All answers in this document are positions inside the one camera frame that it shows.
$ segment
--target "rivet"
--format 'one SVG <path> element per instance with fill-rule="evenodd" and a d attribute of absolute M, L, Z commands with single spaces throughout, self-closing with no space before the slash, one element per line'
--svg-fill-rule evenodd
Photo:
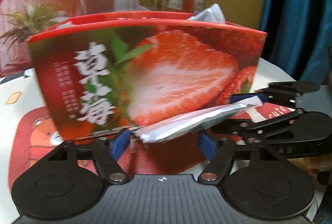
<path fill-rule="evenodd" d="M 115 182 L 121 182 L 126 179 L 126 175 L 122 173 L 114 173 L 110 175 L 110 179 Z"/>
<path fill-rule="evenodd" d="M 217 175 L 214 173 L 204 173 L 200 176 L 204 181 L 215 181 L 217 179 Z"/>

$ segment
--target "silver foil packet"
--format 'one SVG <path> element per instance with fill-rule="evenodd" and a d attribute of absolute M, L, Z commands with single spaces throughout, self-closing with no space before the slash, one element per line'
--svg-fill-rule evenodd
<path fill-rule="evenodd" d="M 169 119 L 133 131 L 143 143 L 172 140 L 190 131 L 210 128 L 247 108 L 262 106 L 259 97 L 254 96 L 239 102 L 206 108 L 177 115 Z"/>
<path fill-rule="evenodd" d="M 203 22 L 213 22 L 225 24 L 224 14 L 218 4 L 213 4 L 209 8 L 201 11 L 196 16 L 192 16 L 187 20 L 203 21 Z"/>

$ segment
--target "sliced strawberry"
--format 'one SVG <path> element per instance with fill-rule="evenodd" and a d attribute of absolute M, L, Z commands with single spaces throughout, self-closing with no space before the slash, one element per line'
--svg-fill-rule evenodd
<path fill-rule="evenodd" d="M 131 61 L 142 73 L 133 79 L 129 116 L 139 125 L 197 110 L 235 77 L 237 61 L 183 31 L 143 40 L 152 48 Z"/>
<path fill-rule="evenodd" d="M 220 94 L 215 104 L 228 104 L 232 94 L 248 93 L 254 80 L 256 69 L 255 66 L 249 66 L 239 71 L 232 83 Z"/>
<path fill-rule="evenodd" d="M 240 69 L 257 64 L 267 35 L 260 31 L 203 27 L 183 27 L 183 29 L 212 48 L 233 56 L 238 61 Z"/>

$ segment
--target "strawberry box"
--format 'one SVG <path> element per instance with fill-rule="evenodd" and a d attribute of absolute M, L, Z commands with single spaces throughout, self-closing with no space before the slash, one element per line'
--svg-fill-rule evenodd
<path fill-rule="evenodd" d="M 248 92 L 266 33 L 190 16 L 87 15 L 32 36 L 39 86 L 62 137 L 105 136 Z"/>

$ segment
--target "ribbed surface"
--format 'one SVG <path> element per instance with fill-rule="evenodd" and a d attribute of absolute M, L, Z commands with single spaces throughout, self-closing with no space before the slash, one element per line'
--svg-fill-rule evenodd
<path fill-rule="evenodd" d="M 15 224 L 43 224 L 22 217 Z M 82 215 L 52 224 L 264 224 L 235 211 L 218 189 L 196 183 L 189 174 L 135 175 L 111 186 L 100 202 Z M 305 218 L 275 224 L 308 224 Z"/>

